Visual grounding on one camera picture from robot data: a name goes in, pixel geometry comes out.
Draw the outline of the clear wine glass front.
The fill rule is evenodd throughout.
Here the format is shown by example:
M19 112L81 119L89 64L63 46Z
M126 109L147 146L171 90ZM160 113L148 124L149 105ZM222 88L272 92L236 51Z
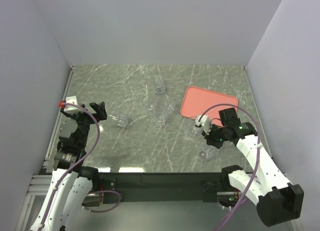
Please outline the clear wine glass front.
M205 142L201 142L197 146L197 159L201 162L207 162L212 160L217 154L217 149L214 146L207 145Z

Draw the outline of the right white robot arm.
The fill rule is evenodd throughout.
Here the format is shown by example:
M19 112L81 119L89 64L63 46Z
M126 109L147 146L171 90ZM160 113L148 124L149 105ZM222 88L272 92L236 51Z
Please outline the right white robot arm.
M304 199L302 187L292 184L280 171L261 142L256 122L241 122L237 109L229 104L227 109L219 111L221 126L213 124L205 113L195 119L195 125L203 129L207 145L220 149L224 142L233 143L253 169L251 175L238 165L222 169L221 187L226 191L235 188L241 196L215 230L222 230L246 200L256 206L260 220L267 227L298 219Z

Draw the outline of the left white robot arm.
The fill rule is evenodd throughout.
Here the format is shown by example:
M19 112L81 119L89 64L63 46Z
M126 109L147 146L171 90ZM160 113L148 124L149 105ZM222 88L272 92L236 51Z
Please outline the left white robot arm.
M94 113L78 104L75 97L68 97L59 106L66 121L60 126L50 185L32 231L67 230L86 195L101 185L99 171L83 166L83 162L89 155L86 146L90 126L98 127L108 118L105 103L90 103Z

